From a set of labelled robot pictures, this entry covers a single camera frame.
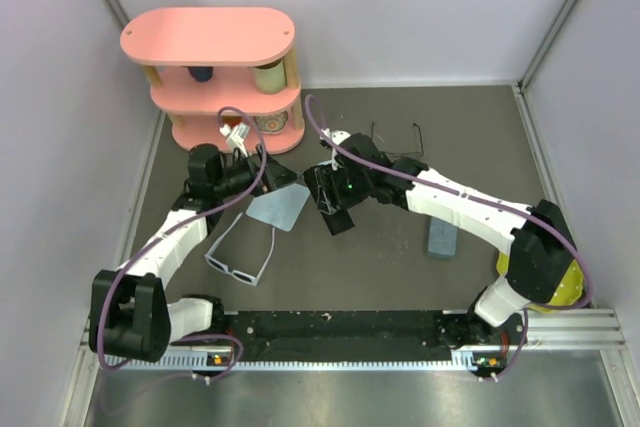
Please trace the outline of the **light blue cleaning cloth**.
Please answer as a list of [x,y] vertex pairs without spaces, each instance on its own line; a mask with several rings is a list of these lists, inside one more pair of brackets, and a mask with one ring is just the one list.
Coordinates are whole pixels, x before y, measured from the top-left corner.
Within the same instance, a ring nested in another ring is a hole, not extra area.
[[246,215],[283,232],[290,232],[309,196],[307,187],[294,183],[254,198]]

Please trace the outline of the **black glasses case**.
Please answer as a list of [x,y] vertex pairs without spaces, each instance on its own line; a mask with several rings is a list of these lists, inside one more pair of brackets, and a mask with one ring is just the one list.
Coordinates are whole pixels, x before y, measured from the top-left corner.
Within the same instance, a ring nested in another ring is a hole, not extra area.
[[321,214],[330,234],[332,236],[346,232],[355,226],[347,210],[338,210],[333,214]]

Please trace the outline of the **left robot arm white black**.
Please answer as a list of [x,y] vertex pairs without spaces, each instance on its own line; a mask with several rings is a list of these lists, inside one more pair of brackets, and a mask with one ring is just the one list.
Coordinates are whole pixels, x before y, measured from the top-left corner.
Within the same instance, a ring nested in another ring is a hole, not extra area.
[[89,347],[101,358],[156,362],[171,343],[193,334],[205,343],[220,341],[227,329],[221,301],[189,295],[169,303],[166,287],[227,208],[299,179],[264,150],[249,157],[234,153],[227,162],[212,144],[190,150],[187,171],[159,230],[118,269],[102,270],[93,279]]

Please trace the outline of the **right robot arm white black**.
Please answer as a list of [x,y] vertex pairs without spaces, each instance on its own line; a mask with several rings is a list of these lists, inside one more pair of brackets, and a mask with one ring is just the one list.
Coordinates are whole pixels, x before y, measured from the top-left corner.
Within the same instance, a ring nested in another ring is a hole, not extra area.
[[391,159],[370,137],[325,132],[329,161],[308,168],[303,180],[333,235],[354,225],[350,208],[374,199],[381,204],[442,221],[494,246],[499,276],[473,301],[463,333],[447,332],[453,344],[464,336],[487,343],[504,323],[530,306],[552,311],[579,301],[583,274],[575,244],[559,207],[503,201],[456,183],[416,158]]

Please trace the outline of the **blue grey glasses case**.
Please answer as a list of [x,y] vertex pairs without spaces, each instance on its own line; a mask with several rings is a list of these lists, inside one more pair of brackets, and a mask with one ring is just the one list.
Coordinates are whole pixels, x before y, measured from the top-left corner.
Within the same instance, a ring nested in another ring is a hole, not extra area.
[[458,229],[445,221],[432,217],[430,220],[426,254],[428,257],[451,260],[457,252]]

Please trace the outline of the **white frame sunglasses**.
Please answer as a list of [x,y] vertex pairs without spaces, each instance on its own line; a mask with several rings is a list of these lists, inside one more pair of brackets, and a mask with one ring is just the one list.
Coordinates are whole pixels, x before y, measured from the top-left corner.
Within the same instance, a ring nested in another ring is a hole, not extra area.
[[233,280],[257,287],[275,250],[276,228],[238,214],[204,254],[207,265]]

